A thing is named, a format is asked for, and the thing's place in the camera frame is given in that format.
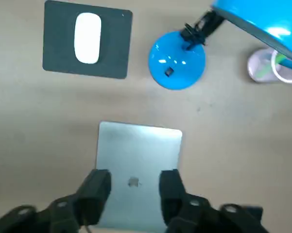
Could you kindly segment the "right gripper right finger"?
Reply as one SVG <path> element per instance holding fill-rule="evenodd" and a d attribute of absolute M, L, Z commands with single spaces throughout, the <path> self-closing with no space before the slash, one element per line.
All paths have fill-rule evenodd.
<path fill-rule="evenodd" d="M 178 169 L 159 177 L 161 212 L 167 233 L 266 233 L 261 206 L 223 204 L 219 209 L 208 199 L 189 194 Z"/>

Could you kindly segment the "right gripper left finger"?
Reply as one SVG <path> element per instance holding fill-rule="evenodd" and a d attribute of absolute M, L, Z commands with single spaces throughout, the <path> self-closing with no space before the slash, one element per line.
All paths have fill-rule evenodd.
<path fill-rule="evenodd" d="M 96 225 L 111 192 L 111 173 L 93 169 L 73 194 L 58 198 L 38 211 L 20 205 L 0 217 L 0 233 L 77 233 Z"/>

